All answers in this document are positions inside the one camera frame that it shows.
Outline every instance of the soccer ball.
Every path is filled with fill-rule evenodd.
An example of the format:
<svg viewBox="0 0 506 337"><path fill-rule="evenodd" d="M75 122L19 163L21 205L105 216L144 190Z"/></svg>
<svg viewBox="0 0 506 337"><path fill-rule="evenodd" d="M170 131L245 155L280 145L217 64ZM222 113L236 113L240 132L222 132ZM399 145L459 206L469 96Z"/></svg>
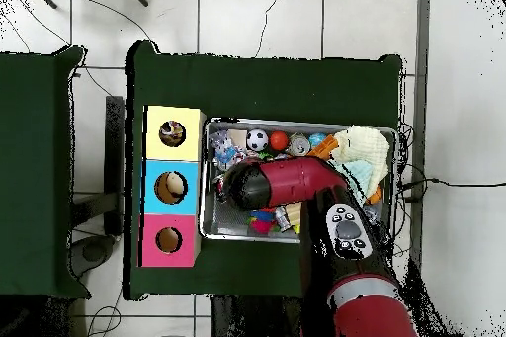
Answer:
<svg viewBox="0 0 506 337"><path fill-rule="evenodd" d="M269 143L269 137L267 134L261 129L253 129L248 132L246 135L246 144L249 149L253 151L263 151L267 148L267 144Z"/></svg>

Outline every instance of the yellow square panel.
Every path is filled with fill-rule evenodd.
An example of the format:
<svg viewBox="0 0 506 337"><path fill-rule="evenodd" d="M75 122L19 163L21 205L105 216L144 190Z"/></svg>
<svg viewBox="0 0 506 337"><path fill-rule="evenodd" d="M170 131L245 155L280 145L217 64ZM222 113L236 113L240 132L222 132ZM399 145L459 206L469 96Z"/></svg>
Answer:
<svg viewBox="0 0 506 337"><path fill-rule="evenodd" d="M199 109L148 106L146 157L163 161L200 161L205 118Z"/></svg>

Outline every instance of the shape sorter box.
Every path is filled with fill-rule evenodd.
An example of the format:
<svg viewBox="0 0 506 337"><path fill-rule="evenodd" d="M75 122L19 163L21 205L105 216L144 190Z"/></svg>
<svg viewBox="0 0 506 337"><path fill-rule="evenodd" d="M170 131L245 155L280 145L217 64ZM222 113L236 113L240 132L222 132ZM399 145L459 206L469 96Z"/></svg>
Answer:
<svg viewBox="0 0 506 337"><path fill-rule="evenodd" d="M192 267L201 247L197 221L206 117L198 109L148 106L144 110L143 229L139 230L138 265ZM178 236L179 243L171 251L163 251L160 245L164 229Z"/></svg>

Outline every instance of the green table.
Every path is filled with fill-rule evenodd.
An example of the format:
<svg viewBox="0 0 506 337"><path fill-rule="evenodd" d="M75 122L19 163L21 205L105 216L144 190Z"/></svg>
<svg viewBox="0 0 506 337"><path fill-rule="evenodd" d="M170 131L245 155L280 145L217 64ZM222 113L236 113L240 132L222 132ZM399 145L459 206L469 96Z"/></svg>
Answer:
<svg viewBox="0 0 506 337"><path fill-rule="evenodd" d="M0 54L0 294L86 297L69 272L69 79L84 50Z"/></svg>
<svg viewBox="0 0 506 337"><path fill-rule="evenodd" d="M126 170L132 171L126 174L126 296L300 296L295 244L203 239L194 268L135 266L144 105L198 108L207 117L397 129L400 69L397 55L242 59L159 54L151 42L137 42L126 58Z"/></svg>

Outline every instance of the pink square panel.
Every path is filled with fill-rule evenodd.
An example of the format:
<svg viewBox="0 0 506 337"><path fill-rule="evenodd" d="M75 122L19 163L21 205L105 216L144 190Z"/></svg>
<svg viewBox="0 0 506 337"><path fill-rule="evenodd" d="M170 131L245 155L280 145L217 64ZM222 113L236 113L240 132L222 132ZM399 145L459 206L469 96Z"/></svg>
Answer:
<svg viewBox="0 0 506 337"><path fill-rule="evenodd" d="M173 253L165 253L156 245L156 234L163 228L176 228L181 245ZM142 267L188 268L195 264L197 250L197 217L195 215L145 214L142 232Z"/></svg>

